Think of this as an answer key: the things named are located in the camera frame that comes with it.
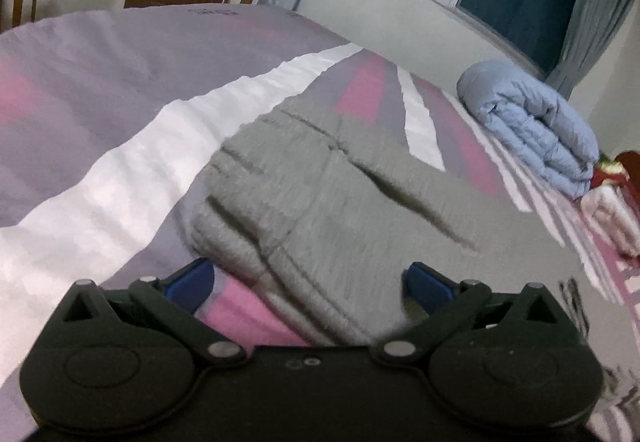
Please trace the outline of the grey pants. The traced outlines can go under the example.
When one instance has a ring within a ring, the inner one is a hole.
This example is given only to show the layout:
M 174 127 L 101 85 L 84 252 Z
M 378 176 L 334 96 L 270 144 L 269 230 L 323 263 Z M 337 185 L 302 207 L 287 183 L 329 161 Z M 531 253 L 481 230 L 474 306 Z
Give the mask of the grey pants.
M 536 216 L 305 99 L 224 141 L 204 184 L 194 248 L 319 344 L 373 344 L 419 321 L 401 292 L 416 261 L 499 292 L 539 282 L 557 293 L 582 273 Z

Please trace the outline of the folded white pink blanket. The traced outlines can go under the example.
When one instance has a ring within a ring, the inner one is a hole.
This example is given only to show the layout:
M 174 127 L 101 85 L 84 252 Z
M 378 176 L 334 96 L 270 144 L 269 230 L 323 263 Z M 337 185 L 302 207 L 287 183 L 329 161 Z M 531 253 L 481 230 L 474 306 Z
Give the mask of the folded white pink blanket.
M 605 184 L 579 202 L 588 223 L 623 256 L 639 256 L 639 214 L 627 203 L 623 188 Z

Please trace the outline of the striped pink grey bed sheet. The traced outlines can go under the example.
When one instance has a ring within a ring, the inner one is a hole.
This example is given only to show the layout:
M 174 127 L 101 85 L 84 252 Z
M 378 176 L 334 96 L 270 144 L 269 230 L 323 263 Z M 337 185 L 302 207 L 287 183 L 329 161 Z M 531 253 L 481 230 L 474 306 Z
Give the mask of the striped pink grey bed sheet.
M 293 96 L 384 128 L 410 152 L 538 217 L 602 301 L 607 441 L 639 436 L 639 265 L 512 157 L 458 98 L 300 14 L 266 6 L 89 11 L 1 37 L 1 436 L 34 430 L 17 369 L 73 281 L 125 287 L 193 258 L 186 223 L 225 136 Z

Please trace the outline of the folded light blue duvet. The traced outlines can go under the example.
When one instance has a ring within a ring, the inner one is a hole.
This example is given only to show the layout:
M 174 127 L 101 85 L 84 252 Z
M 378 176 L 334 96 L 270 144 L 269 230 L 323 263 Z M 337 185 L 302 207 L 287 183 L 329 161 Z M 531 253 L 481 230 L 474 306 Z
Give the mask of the folded light blue duvet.
M 600 150 L 588 123 L 550 86 L 518 65 L 478 62 L 457 81 L 466 110 L 512 155 L 570 199 L 590 189 Z

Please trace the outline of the red patterned folded blanket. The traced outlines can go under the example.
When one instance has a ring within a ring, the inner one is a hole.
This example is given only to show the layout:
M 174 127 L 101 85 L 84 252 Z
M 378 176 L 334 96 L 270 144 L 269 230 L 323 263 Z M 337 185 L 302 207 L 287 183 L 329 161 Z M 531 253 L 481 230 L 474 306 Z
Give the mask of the red patterned folded blanket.
M 634 207 L 639 207 L 639 165 L 638 151 L 624 151 L 614 158 L 602 154 L 593 168 L 591 188 L 614 185 L 622 189 L 623 197 Z

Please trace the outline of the right grey curtain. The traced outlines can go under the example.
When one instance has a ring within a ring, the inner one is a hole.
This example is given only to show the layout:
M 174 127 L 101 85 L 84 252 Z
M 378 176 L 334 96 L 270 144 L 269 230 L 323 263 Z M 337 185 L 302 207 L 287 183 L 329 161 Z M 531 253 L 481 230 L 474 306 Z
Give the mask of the right grey curtain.
M 546 84 L 570 98 L 605 53 L 633 4 L 634 0 L 576 0 L 559 61 Z

